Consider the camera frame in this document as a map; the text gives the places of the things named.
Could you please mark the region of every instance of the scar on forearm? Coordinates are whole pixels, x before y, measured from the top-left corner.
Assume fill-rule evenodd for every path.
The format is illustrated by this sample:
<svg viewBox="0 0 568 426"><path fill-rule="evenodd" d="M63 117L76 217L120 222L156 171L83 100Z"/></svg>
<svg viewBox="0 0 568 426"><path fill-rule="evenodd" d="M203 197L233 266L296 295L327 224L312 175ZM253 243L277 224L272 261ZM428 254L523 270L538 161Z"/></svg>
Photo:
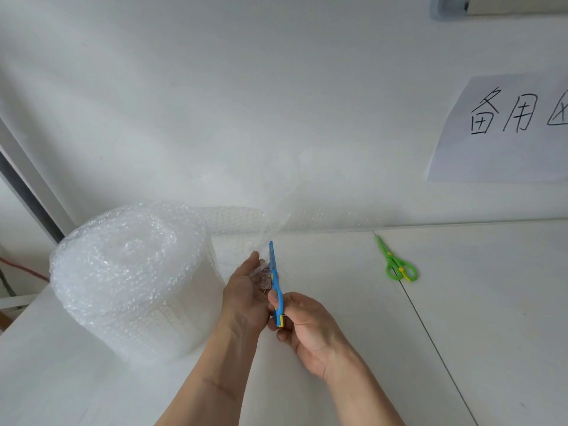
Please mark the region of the scar on forearm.
<svg viewBox="0 0 568 426"><path fill-rule="evenodd" d="M215 382L215 380L212 380L210 378L204 378L203 382L209 386L215 387L220 393L224 394L226 397L228 397L231 401L235 401L238 402L238 397L235 394L235 392L233 392L230 388L225 387L217 382Z"/></svg>

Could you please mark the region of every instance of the person's left forearm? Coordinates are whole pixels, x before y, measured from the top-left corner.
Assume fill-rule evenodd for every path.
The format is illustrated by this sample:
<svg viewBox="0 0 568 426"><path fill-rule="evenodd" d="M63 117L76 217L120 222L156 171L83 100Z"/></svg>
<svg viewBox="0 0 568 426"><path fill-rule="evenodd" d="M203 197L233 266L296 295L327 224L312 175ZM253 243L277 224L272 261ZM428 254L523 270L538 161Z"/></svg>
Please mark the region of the person's left forearm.
<svg viewBox="0 0 568 426"><path fill-rule="evenodd" d="M238 426L259 331L222 315L195 368L156 426Z"/></svg>

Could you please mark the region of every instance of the person's right hand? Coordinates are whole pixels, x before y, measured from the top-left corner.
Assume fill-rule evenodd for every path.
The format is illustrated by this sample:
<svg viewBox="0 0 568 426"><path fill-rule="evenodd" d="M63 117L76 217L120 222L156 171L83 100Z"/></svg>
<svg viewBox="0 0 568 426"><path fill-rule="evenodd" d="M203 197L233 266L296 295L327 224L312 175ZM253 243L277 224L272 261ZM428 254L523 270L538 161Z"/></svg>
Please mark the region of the person's right hand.
<svg viewBox="0 0 568 426"><path fill-rule="evenodd" d="M268 300L271 311L278 308L275 290L268 293ZM294 349L308 371L327 381L334 361L351 347L337 322L321 303L295 292L284 294L284 314L284 327L278 329L278 340ZM273 319L268 327L277 330Z"/></svg>

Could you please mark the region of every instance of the hand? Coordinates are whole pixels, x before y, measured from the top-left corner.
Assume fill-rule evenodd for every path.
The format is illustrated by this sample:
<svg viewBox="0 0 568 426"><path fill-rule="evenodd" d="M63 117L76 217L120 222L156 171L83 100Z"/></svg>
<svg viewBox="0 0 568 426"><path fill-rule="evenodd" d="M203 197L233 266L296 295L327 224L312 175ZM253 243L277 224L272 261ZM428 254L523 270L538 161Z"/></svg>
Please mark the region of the hand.
<svg viewBox="0 0 568 426"><path fill-rule="evenodd" d="M268 293L271 311L278 308L275 290ZM278 340L288 343L306 369L327 382L327 376L338 356L351 349L335 319L324 306L300 293L284 295L284 327L277 333ZM268 322L276 330L274 320Z"/></svg>
<svg viewBox="0 0 568 426"><path fill-rule="evenodd" d="M259 265L259 253L253 251L229 278L221 308L222 319L237 319L239 324L250 326L258 334L270 317L266 296L249 278Z"/></svg>

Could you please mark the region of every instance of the red cable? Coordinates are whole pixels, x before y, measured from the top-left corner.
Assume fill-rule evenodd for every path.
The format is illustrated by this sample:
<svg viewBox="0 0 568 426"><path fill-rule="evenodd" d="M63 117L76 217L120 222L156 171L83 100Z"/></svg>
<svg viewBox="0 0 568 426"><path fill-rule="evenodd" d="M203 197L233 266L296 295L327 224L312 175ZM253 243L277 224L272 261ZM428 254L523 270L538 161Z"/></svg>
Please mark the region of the red cable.
<svg viewBox="0 0 568 426"><path fill-rule="evenodd" d="M24 272L28 272L30 275L33 275L33 276L36 277L36 278L42 279L42 280L44 280L44 281L46 281L46 282L49 282L49 278L48 278L48 277L45 277L45 276L43 276L42 274L39 274L39 273L37 273L37 272L35 272L35 271L31 270L31 269L28 269L28 268L25 267L25 266L21 266L21 265L19 265L19 264L12 263L11 261L8 261L8 260L6 260L5 258L2 258L2 257L0 257L0 261L1 261L2 263L4 263L4 264L7 264L8 266L12 266L12 267L15 267L16 269L22 270L22 271L24 271Z"/></svg>

